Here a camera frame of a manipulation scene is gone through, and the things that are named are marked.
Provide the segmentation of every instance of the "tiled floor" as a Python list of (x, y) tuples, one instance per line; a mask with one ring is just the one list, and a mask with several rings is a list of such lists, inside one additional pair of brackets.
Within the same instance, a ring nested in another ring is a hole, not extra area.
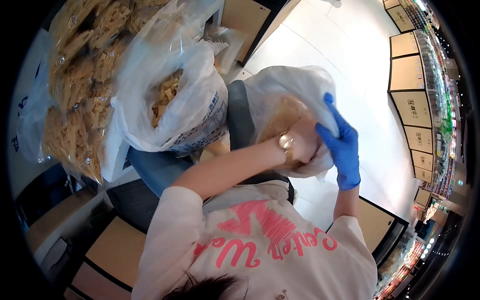
[[(327, 69), (336, 83), (338, 110), (360, 135), (360, 195), (410, 221), (419, 181), (386, 92), (389, 37), (396, 34), (382, 0), (302, 0), (245, 68), (224, 78), (246, 79), (273, 65)], [(292, 183), (299, 191), (298, 211), (327, 229), (338, 193), (336, 169), (323, 183), (315, 177)]]

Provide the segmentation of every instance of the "white t-shirt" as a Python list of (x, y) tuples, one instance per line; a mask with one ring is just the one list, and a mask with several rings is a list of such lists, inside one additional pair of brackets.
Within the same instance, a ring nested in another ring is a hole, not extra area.
[(209, 202), (211, 208), (232, 199), (236, 204), (203, 215), (198, 194), (165, 189), (132, 299), (162, 299), (185, 284), (185, 271), (197, 280), (241, 278), (226, 299), (243, 299), (247, 287), (247, 300), (372, 299), (377, 268), (357, 219), (341, 216), (326, 234), (302, 218), (287, 197), (288, 184), (282, 181), (236, 186)]

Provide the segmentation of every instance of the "gold watch strap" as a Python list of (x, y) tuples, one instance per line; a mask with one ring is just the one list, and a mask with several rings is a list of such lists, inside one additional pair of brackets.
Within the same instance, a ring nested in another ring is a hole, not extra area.
[(287, 160), (285, 161), (286, 164), (291, 163), (293, 160), (293, 149), (285, 150), (285, 154), (287, 155)]

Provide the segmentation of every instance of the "blue glove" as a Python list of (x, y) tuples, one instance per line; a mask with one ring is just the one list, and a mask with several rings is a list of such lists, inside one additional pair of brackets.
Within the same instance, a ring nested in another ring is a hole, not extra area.
[(333, 163), (338, 170), (336, 181), (342, 191), (353, 189), (360, 184), (358, 133), (350, 126), (333, 106), (333, 97), (326, 93), (324, 101), (332, 112), (340, 137), (336, 139), (322, 124), (317, 123), (315, 130), (330, 150)]

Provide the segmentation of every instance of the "wristwatch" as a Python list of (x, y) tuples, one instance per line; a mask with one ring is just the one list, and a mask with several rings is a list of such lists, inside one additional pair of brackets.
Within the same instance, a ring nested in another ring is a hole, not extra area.
[(290, 163), (293, 160), (293, 145), (295, 144), (295, 139), (288, 134), (287, 131), (282, 132), (280, 134), (280, 139), (278, 139), (278, 145), (280, 148), (285, 150), (285, 154), (287, 155), (287, 161), (285, 162)]

